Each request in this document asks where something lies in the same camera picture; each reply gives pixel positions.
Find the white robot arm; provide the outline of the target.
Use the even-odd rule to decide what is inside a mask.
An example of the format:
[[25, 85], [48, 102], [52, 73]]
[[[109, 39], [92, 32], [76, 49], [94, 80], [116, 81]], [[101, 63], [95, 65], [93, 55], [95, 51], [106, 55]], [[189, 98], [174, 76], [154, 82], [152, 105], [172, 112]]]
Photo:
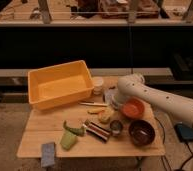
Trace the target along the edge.
[[143, 75], [139, 73], [118, 78], [112, 104], [116, 109], [120, 109], [132, 97], [142, 99], [172, 114], [193, 128], [193, 99], [148, 87]]

